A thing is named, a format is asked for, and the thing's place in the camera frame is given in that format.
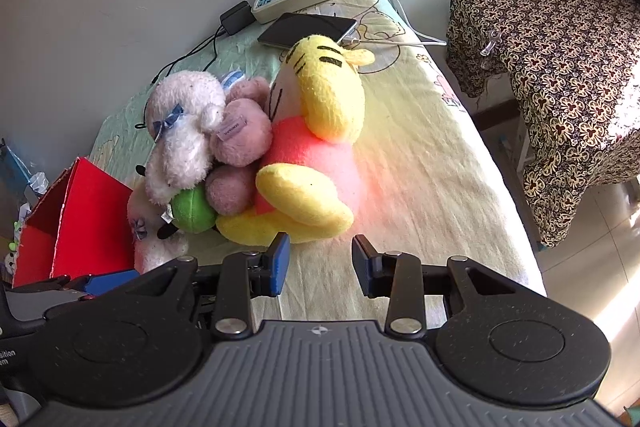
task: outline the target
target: smartphone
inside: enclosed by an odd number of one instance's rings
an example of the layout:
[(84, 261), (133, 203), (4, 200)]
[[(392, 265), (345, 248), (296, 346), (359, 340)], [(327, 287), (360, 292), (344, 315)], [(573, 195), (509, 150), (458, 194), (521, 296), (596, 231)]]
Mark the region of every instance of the smartphone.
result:
[(345, 17), (309, 13), (283, 13), (258, 37), (258, 42), (275, 48), (290, 49), (300, 39), (324, 35), (336, 44), (351, 33), (358, 22)]

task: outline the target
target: black and beige patterned fabric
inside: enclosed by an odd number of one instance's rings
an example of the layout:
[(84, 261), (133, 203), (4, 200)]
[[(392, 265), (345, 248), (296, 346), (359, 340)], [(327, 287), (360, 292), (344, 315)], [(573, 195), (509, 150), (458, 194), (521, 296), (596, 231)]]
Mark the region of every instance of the black and beige patterned fabric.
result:
[[(502, 34), (488, 57), (492, 30)], [(545, 245), (591, 185), (640, 172), (640, 6), (633, 0), (451, 0), (447, 62), (479, 96), (509, 73), (536, 159), (524, 191)]]

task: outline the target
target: table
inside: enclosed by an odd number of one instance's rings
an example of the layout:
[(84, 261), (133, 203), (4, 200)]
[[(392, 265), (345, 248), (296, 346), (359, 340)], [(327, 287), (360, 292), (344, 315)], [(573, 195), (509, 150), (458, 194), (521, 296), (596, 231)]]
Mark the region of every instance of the table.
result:
[(635, 1), (451, 0), (447, 37), (447, 63), (469, 96), (509, 73), (535, 153), (522, 180), (544, 245), (565, 238), (587, 187), (638, 175)]

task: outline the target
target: red box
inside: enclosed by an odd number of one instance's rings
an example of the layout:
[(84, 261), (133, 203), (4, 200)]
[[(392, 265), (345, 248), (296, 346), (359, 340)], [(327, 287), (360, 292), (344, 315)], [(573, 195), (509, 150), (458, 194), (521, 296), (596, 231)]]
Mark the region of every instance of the red box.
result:
[(132, 269), (130, 194), (129, 187), (78, 158), (24, 223), (14, 287), (59, 275), (74, 279)]

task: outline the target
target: gray ribbed panel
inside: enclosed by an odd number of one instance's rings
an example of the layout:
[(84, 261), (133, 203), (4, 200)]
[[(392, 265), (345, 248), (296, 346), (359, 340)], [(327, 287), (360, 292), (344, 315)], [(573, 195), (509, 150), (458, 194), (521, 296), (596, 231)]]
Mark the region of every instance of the gray ribbed panel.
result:
[[(328, 328), (322, 335), (314, 327)], [(447, 380), (417, 343), (372, 321), (266, 322), (219, 344), (199, 374), (125, 410), (51, 403), (28, 427), (614, 427), (594, 402), (528, 412), (487, 404)]]

